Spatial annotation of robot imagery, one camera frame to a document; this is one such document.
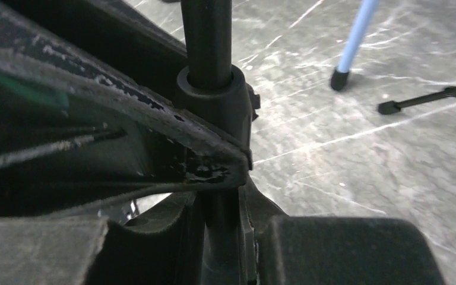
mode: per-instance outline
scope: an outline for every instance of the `black metal leg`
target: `black metal leg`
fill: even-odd
[[[249,147],[253,110],[243,73],[232,65],[232,1],[182,0],[181,8],[189,67],[178,75],[175,105]],[[238,283],[238,189],[199,197],[207,225],[202,283]]]
[[[391,115],[400,112],[402,109],[415,105],[425,104],[432,101],[441,100],[448,97],[456,98],[456,87],[447,87],[443,91],[428,95],[412,98],[409,100],[396,102],[388,101],[378,105],[378,112],[382,115]]]

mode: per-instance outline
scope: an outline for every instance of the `scratched floor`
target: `scratched floor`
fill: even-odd
[[[375,107],[456,84],[456,0],[382,1],[338,94],[328,80],[359,2],[234,0],[233,62],[263,99],[251,175],[291,215],[412,221],[454,285],[456,100],[392,116]],[[183,39],[178,4],[130,3]]]

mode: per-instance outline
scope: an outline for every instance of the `black plastic bracket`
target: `black plastic bracket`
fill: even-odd
[[[254,89],[249,84],[247,84],[247,91],[249,92],[249,99],[251,100],[252,120],[254,121],[259,117],[259,115],[256,114],[256,110],[260,110],[261,108],[261,97],[254,92]]]
[[[188,109],[249,145],[251,136],[252,105],[243,72],[232,65],[231,83],[219,90],[201,90],[190,85],[189,67],[178,75],[178,95],[174,107]]]

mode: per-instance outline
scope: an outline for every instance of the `light blue pole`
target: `light blue pole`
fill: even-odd
[[[340,63],[338,64],[338,72],[347,73],[350,71],[350,67],[352,66],[352,62],[356,57],[357,50],[363,42],[366,30],[368,29],[369,23],[373,18],[373,15],[375,14],[379,3],[380,0],[363,0],[361,8],[357,13],[356,21],[354,22],[352,30],[350,31],[349,41],[343,50]]]

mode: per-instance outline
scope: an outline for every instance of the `black rubber tip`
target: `black rubber tip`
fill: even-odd
[[[349,72],[341,73],[336,68],[331,76],[330,86],[331,89],[335,91],[341,91],[347,85],[347,79],[349,77]]]
[[[392,115],[399,113],[401,108],[396,101],[383,102],[378,105],[378,112],[382,115]]]

